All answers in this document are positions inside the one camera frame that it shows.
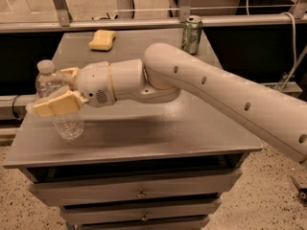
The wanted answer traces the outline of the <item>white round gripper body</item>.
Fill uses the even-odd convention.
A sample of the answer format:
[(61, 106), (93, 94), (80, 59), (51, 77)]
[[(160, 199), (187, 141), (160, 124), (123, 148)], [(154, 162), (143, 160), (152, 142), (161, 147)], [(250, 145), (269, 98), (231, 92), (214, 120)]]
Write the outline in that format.
[(115, 104), (110, 70), (110, 63), (103, 61), (88, 64), (79, 71), (76, 85), (89, 106), (103, 107)]

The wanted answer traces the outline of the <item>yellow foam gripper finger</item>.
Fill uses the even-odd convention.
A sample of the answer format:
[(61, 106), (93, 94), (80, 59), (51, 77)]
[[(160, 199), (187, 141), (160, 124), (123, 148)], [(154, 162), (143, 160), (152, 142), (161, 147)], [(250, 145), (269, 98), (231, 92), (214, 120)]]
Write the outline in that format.
[(62, 73), (62, 80), (65, 84), (74, 84), (80, 69), (78, 67), (69, 67), (59, 71)]
[(63, 86), (48, 97), (42, 97), (26, 105), (29, 114), (37, 117), (51, 117), (77, 113), (88, 103), (80, 91)]

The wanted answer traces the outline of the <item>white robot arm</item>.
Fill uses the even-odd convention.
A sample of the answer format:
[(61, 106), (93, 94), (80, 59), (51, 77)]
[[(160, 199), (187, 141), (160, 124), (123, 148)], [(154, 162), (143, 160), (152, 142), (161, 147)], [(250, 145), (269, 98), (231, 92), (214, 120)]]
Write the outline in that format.
[(38, 117), (103, 107), (122, 100), (167, 103), (184, 90), (212, 105), (297, 163), (307, 159), (306, 102), (226, 72), (179, 48), (150, 45), (143, 59), (66, 68), (74, 88), (62, 87), (27, 105)]

